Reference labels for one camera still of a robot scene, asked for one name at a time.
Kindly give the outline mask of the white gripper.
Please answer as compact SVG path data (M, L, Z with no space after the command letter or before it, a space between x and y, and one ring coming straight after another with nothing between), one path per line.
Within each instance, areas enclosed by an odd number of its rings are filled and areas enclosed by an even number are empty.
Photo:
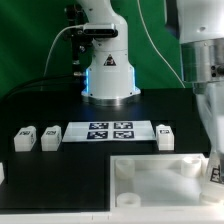
M224 157L224 82L207 83L196 100L211 148Z

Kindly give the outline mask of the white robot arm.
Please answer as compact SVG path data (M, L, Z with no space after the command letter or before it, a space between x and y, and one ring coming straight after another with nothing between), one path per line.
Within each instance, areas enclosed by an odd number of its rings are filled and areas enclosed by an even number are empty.
M77 0L93 38L82 96L94 103L121 103L140 94L128 59L128 25L111 0ZM177 31L182 80L193 85L212 149L224 157L224 0L164 0L166 25Z

